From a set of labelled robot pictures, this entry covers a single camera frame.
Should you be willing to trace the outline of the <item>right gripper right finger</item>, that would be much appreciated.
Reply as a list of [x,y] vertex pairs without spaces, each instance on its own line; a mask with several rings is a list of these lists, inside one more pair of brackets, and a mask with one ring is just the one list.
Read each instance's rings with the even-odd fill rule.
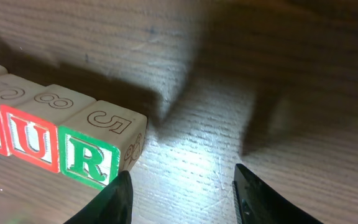
[[232,187],[238,224],[322,224],[243,164],[235,165]]

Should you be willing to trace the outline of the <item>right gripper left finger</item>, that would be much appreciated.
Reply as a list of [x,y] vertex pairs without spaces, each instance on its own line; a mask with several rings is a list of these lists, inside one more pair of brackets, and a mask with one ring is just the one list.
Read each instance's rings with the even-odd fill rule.
[[65,224],[131,224],[132,207],[132,180],[125,170]]

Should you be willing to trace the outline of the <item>green R block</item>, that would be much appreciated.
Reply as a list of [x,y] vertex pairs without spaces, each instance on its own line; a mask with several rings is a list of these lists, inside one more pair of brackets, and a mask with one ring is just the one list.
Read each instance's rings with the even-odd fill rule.
[[147,117],[99,100],[58,127],[60,172],[103,189],[142,154]]

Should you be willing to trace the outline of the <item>red U block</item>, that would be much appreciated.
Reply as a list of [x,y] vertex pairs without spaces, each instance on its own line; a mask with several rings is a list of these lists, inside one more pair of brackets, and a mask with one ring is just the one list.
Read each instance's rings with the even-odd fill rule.
[[18,105],[1,105],[9,152],[59,173],[58,127],[95,101],[91,96],[53,84]]

